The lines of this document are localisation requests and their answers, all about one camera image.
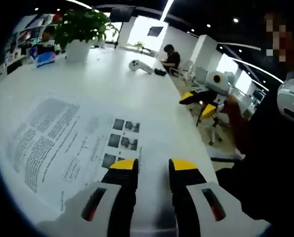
white flower pot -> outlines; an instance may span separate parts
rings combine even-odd
[[[71,43],[66,46],[66,60],[68,62],[85,62],[90,46],[95,43],[93,40],[89,40],[88,43],[85,40],[81,41],[74,39]]]

poster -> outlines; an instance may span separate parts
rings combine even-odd
[[[168,180],[174,147],[164,122],[94,101],[45,96],[12,132],[7,157],[25,184],[52,208],[65,212],[65,202],[108,168],[127,158],[139,160],[137,203],[132,226],[175,228]]]

television screen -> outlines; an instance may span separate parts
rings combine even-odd
[[[162,26],[153,26],[150,28],[147,36],[155,36],[158,37],[162,31]]]
[[[111,22],[129,22],[134,7],[116,7],[113,8],[110,15]]]

image thumbnail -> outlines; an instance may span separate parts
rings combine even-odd
[[[136,151],[138,139],[130,139],[128,137],[122,137],[120,148],[125,150]]]
[[[109,138],[108,146],[118,148],[118,144],[119,144],[120,139],[121,139],[120,135],[111,134],[110,138]]]
[[[114,122],[113,129],[122,130],[124,126],[124,122],[125,122],[124,120],[117,118]]]
[[[103,157],[103,162],[102,162],[102,167],[103,168],[109,168],[111,165],[113,165],[115,163],[116,160],[116,156],[110,155],[105,153],[104,157]]]
[[[141,124],[139,122],[126,121],[125,131],[139,132]]]

white table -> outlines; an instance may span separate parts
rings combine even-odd
[[[67,64],[63,57],[59,57],[54,64],[38,69],[34,65],[22,66],[0,83],[0,138],[8,135],[8,126],[21,117],[21,112],[27,110],[35,97],[49,90],[65,96],[89,96],[163,119],[180,140],[173,145],[172,157],[195,162],[207,181],[217,182],[205,145],[191,114],[179,104],[180,95],[170,77],[148,75],[142,70],[134,73],[128,69],[128,63],[133,59],[152,67],[162,67],[154,58],[114,49],[90,50],[85,65]],[[20,208],[34,223],[54,220],[59,213],[49,208],[23,182],[19,183],[12,168],[1,161],[2,150],[0,146],[0,167]],[[170,192],[166,195],[170,206]],[[138,229],[150,224],[146,223],[144,215],[135,214],[133,223]]]

